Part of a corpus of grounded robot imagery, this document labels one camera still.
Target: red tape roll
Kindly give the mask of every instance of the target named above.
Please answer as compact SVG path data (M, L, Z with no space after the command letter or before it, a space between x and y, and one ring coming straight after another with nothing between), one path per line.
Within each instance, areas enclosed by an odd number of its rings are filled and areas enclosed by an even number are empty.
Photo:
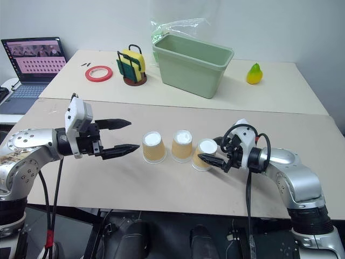
M92 77L91 73L96 69L105 69L108 73L103 77ZM108 80L113 75L113 70L108 66L93 66L85 72L85 77L91 82L103 82Z

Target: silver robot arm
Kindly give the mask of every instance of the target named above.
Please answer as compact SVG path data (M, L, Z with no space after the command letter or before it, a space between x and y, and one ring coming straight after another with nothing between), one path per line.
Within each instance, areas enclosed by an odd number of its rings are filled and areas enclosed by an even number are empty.
M226 173L231 167L249 168L275 182L292 220L300 258L345 259L339 233L328 217L318 176L301 163L296 153L286 149L272 148L267 161L267 148L256 147L256 129L244 119L235 125L223 137L215 138L227 153L227 162L209 154L199 157Z
M25 258L23 232L27 196L41 168L64 156L83 154L116 158L135 151L124 144L104 149L100 130L130 125L122 119L93 119L91 106L75 94L65 114L64 128L25 129L13 134L0 148L0 257Z

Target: plastic bag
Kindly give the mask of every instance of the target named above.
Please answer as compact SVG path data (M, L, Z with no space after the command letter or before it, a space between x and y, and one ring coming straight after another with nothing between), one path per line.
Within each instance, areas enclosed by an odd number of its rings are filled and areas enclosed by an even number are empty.
M152 44L170 32L209 41L219 1L150 0Z

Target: white table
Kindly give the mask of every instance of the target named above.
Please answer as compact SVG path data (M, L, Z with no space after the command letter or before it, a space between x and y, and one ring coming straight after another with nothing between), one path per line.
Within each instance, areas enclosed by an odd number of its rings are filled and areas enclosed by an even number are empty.
M194 147L201 138L214 138L238 119L246 118L259 132L270 137L272 147L298 153L304 165L320 178L332 219L345 219L345 140L328 115L229 111L89 101L95 119L123 118L132 125L101 131L105 148L118 144L141 144L145 132L162 134L167 158L158 165L144 162L142 148L122 158L101 160L84 155L65 158L58 205L73 207L154 210L246 216L246 172L229 174L213 169L199 172L190 163L177 163L170 154L173 134L188 129ZM38 99L10 134L24 128L64 126L69 100ZM42 168L50 200L53 199L58 162ZM28 197L30 203L44 204L42 184L37 179ZM252 215L288 218L278 189L270 179L254 174Z
M6 101L6 99L13 93L11 86L18 82L18 78L11 78L4 82L1 87L6 87L10 93L0 102L0 105ZM23 117L21 114L0 114L0 124L14 125Z
M40 97L70 99L75 92L84 100L115 103L328 115L294 63L259 62L264 78L258 85L250 85L245 78L255 61L232 60L216 95L205 99L163 84L159 69L150 65L151 58L146 58L147 82L128 86L116 59L116 52L79 50ZM111 79L88 81L86 70L97 65L109 66L114 72Z

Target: upside-down paper cup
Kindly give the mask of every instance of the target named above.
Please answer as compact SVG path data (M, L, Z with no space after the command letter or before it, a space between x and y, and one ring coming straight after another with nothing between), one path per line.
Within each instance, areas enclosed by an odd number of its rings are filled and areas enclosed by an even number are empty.
M167 156L162 137L156 131L150 131L143 136L142 149L147 163L160 163Z
M202 139L199 141L195 153L193 155L192 166L198 171L208 171L211 166L205 163L198 157L198 154L211 154L215 155L217 152L217 143L213 139Z
M189 131L180 130L174 134L171 154L180 163L186 163L190 160L192 156L192 134Z

